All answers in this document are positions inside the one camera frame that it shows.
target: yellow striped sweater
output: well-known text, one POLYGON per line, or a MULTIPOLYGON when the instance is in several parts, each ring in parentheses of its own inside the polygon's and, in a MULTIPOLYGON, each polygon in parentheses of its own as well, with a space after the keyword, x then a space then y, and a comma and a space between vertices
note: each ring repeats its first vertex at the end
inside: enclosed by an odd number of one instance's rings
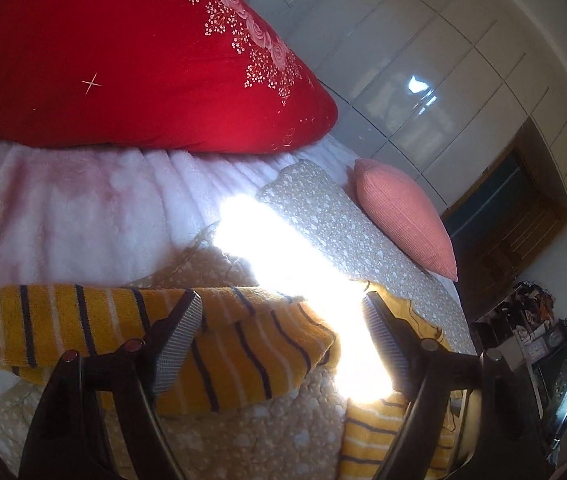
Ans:
MULTIPOLYGON (((441 330, 412 311, 408 300, 377 290, 397 316, 422 337, 447 342, 441 330)), ((164 415, 221 412, 243 408, 298 388, 309 371, 339 360, 337 335, 303 301, 261 288, 196 289, 203 318, 171 391, 158 399, 164 415)), ((0 366, 44 383, 65 349, 85 356, 114 351, 142 337, 167 316, 183 290, 89 288, 80 285, 20 285, 0 288, 0 366)), ((366 405, 349 403, 340 478, 374 475, 397 434, 406 401, 395 393, 366 405)), ((448 421, 431 462, 430 478, 440 478, 454 435, 448 421)))

